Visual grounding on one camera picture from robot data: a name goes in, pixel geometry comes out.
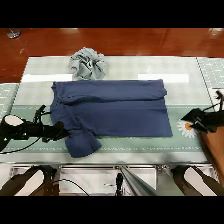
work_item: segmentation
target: folded shirt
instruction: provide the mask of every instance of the folded shirt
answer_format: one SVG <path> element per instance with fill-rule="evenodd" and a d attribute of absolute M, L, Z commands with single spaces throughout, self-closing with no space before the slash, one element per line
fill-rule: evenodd
<path fill-rule="evenodd" d="M 53 123 L 62 121 L 72 157 L 100 146 L 96 136 L 169 137 L 172 131 L 162 80 L 55 82 Z"/>

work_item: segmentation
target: wooden floor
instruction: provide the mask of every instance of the wooden floor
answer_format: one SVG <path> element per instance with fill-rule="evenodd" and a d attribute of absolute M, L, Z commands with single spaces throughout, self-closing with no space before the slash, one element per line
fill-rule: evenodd
<path fill-rule="evenodd" d="M 19 82 L 28 57 L 72 55 L 83 47 L 104 55 L 224 57 L 223 28 L 0 28 L 0 83 Z"/>

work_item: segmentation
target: blue cloth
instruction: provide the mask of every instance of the blue cloth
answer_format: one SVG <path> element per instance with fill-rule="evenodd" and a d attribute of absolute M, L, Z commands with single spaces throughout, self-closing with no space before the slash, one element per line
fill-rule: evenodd
<path fill-rule="evenodd" d="M 74 158 L 95 152 L 96 136 L 169 137 L 162 80 L 54 82 L 53 123 L 62 121 Z"/>

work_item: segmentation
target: orange flower center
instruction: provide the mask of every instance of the orange flower center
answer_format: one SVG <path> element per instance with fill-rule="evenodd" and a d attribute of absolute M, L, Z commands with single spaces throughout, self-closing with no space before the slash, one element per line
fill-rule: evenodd
<path fill-rule="evenodd" d="M 186 124 L 185 124 L 185 128 L 186 128 L 187 130 L 191 130 L 191 129 L 192 129 L 191 124 L 186 123 Z"/>

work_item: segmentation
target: crumpled gray fabric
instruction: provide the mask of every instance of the crumpled gray fabric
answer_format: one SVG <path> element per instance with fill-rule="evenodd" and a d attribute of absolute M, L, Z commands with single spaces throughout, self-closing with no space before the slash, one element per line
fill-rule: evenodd
<path fill-rule="evenodd" d="M 98 80 L 103 79 L 105 61 L 103 54 L 97 54 L 92 48 L 83 48 L 71 56 L 69 67 L 73 78 Z"/>

